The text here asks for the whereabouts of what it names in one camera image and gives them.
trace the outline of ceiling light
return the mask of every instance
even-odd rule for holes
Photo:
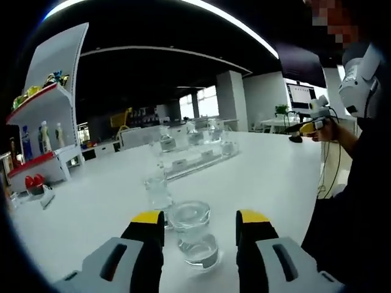
[[[49,13],[45,16],[44,20],[47,19],[49,16],[57,13],[58,11],[61,11],[62,9],[65,9],[73,4],[82,2],[85,0],[66,0],[63,3],[60,3],[59,5],[55,6],[52,10],[49,11]],[[262,39],[256,32],[254,32],[251,28],[246,26],[244,23],[242,23],[240,20],[237,20],[232,15],[229,15],[227,12],[221,10],[220,8],[217,8],[209,3],[205,3],[201,0],[180,0],[192,5],[195,5],[197,7],[203,8],[211,13],[216,14],[217,16],[229,21],[230,23],[234,24],[238,28],[240,28],[245,33],[249,34],[252,38],[254,38],[256,41],[258,41],[262,46],[264,46],[275,58],[279,58],[279,55],[277,54],[277,51],[273,49],[271,45],[264,39]]]
[[[44,20],[47,19],[49,16],[52,16],[53,14],[57,13],[58,11],[61,11],[62,9],[65,9],[67,7],[70,7],[73,4],[76,4],[76,3],[79,3],[82,1],[85,1],[85,0],[66,0],[63,3],[60,3],[59,5],[55,6],[55,8],[50,10],[48,14],[46,14]]]
[[[205,89],[206,87],[177,87],[177,89]]]
[[[225,11],[223,11],[223,10],[221,10],[221,9],[219,9],[219,8],[209,4],[209,3],[205,3],[205,2],[203,2],[201,0],[180,0],[180,1],[187,2],[187,3],[190,3],[192,5],[195,5],[195,6],[203,8],[203,9],[206,9],[207,11],[210,11],[210,12],[218,15],[219,17],[222,17],[223,19],[229,21],[230,23],[234,24],[235,26],[240,28],[242,31],[246,32],[251,37],[256,39],[256,41],[258,41],[262,46],[264,46],[275,58],[277,58],[277,59],[279,58],[279,55],[277,54],[277,51],[275,49],[273,49],[273,47],[271,45],[269,45],[269,43],[267,41],[262,39],[251,28],[246,26],[240,20],[237,20],[232,15],[229,15],[227,12],[225,12]]]

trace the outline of red shelf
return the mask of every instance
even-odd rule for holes
[[[43,154],[42,156],[39,156],[31,161],[28,161],[27,163],[13,169],[10,173],[8,173],[8,178],[11,178],[11,177],[15,176],[16,174],[19,174],[19,173],[26,171],[32,167],[35,167],[35,166],[40,165],[48,160],[51,160],[55,156],[56,155],[54,154],[54,152],[51,151],[50,153]]]

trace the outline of glass beaker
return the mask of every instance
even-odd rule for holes
[[[221,153],[223,156],[232,156],[239,151],[238,143],[235,139],[229,134],[229,131],[224,131],[222,133],[221,141]]]
[[[178,236],[178,247],[185,261],[201,269],[213,267],[219,260],[216,238],[209,231],[210,207],[202,201],[184,201],[173,205],[169,222]]]
[[[163,211],[164,227],[170,228],[168,222],[168,211],[173,205],[171,194],[167,189],[166,174],[162,169],[159,169],[154,174],[144,180],[145,189],[148,192],[148,202],[151,209]]]
[[[172,138],[172,136],[170,136],[169,127],[167,126],[160,127],[160,134],[161,134],[160,145],[161,145],[161,150],[163,152],[172,151],[177,147],[175,139]]]

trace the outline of pillar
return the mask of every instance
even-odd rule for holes
[[[238,131],[248,131],[242,74],[228,71],[218,75],[216,92],[220,118],[237,119]]]
[[[191,102],[193,104],[194,118],[200,118],[200,111],[198,109],[197,93],[191,94]]]

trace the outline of monitor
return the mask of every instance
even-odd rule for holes
[[[315,90],[313,87],[307,87],[300,84],[287,83],[289,99],[291,101],[292,111],[299,114],[309,114],[309,102],[316,99]]]

